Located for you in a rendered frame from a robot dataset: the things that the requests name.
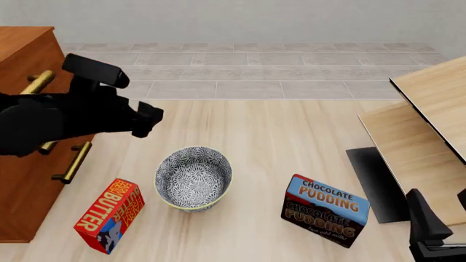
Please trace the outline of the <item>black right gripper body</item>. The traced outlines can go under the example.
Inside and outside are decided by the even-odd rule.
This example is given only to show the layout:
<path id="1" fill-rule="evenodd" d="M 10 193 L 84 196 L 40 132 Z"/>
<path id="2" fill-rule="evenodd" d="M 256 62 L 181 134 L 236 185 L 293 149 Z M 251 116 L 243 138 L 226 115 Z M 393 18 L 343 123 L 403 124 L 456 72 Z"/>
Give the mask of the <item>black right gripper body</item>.
<path id="1" fill-rule="evenodd" d="M 466 262 L 466 244 L 445 244 L 441 239 L 409 240 L 415 262 Z"/>

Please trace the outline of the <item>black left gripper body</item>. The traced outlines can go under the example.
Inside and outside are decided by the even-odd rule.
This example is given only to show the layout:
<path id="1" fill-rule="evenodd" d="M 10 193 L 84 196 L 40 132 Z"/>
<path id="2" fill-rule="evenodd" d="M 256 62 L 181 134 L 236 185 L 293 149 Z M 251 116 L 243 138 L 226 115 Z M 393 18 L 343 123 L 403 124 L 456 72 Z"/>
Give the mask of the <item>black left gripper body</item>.
<path id="1" fill-rule="evenodd" d="M 164 111 L 145 102 L 138 102 L 138 110 L 132 125 L 132 136 L 145 138 L 154 126 L 163 120 Z"/>

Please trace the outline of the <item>black white patterned bowl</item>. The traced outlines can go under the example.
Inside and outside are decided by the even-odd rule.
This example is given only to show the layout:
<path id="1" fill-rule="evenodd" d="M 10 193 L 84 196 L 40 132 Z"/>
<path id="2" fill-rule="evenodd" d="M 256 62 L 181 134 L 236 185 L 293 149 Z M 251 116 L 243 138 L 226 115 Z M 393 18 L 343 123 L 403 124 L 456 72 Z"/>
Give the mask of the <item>black white patterned bowl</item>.
<path id="1" fill-rule="evenodd" d="M 218 150 L 190 146 L 167 156 L 154 175 L 154 187 L 162 200 L 187 213 L 214 207 L 233 181 L 228 159 Z"/>

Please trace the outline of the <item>wooden cabinet drawer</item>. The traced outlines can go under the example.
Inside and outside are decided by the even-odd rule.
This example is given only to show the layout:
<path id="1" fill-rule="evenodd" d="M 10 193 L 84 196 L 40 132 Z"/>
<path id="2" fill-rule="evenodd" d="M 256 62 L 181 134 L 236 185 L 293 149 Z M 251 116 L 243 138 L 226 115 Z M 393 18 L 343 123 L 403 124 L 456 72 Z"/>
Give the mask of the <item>wooden cabinet drawer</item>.
<path id="1" fill-rule="evenodd" d="M 65 174 L 78 153 L 78 146 L 92 141 L 93 135 L 59 141 L 48 155 L 34 153 L 36 161 L 24 181 L 21 189 L 25 190 L 25 206 L 29 215 L 46 216 L 55 200 L 65 186 L 60 180 L 53 180 L 53 175 Z"/>
<path id="2" fill-rule="evenodd" d="M 72 75 L 62 70 L 65 56 L 53 27 L 0 26 L 0 93 L 21 93 L 30 82 L 27 76 L 50 70 L 54 80 L 44 93 L 66 93 Z"/>

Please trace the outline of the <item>wooden cabinet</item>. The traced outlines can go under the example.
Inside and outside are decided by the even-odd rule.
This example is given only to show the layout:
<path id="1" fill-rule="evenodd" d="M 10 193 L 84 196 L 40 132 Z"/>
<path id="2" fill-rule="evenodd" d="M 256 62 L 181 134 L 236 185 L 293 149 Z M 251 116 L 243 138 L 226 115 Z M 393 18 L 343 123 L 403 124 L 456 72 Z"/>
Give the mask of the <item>wooden cabinet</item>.
<path id="1" fill-rule="evenodd" d="M 25 190 L 21 189 L 35 162 L 31 154 L 0 156 L 0 243 L 30 242 L 46 218 L 27 213 Z"/>

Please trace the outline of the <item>chocolate pudding box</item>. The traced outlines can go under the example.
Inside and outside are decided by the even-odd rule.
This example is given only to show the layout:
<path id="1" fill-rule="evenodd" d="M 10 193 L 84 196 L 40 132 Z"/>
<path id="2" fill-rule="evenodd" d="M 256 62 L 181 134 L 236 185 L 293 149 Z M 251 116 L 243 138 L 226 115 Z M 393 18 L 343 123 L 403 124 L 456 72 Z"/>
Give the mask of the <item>chocolate pudding box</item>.
<path id="1" fill-rule="evenodd" d="M 285 192 L 281 218 L 350 248 L 367 224 L 370 202 L 295 174 Z"/>

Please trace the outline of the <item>red butter box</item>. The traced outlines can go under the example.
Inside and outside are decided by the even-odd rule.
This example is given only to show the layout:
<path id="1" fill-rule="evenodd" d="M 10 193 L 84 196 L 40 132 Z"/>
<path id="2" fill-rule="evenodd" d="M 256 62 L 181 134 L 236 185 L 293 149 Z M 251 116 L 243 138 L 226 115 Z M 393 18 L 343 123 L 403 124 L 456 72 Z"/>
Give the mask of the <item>red butter box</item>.
<path id="1" fill-rule="evenodd" d="M 88 246 L 109 255 L 144 205 L 138 185 L 117 178 L 76 222 L 74 230 Z"/>

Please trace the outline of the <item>pale wooden board black edge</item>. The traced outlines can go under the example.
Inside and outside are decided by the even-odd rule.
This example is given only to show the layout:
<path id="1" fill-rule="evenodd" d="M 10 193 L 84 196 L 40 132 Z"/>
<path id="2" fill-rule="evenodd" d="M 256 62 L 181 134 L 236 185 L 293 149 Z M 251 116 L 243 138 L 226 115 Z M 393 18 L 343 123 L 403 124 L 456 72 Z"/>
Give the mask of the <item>pale wooden board black edge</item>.
<path id="1" fill-rule="evenodd" d="M 466 165 L 466 56 L 390 78 L 390 84 Z"/>

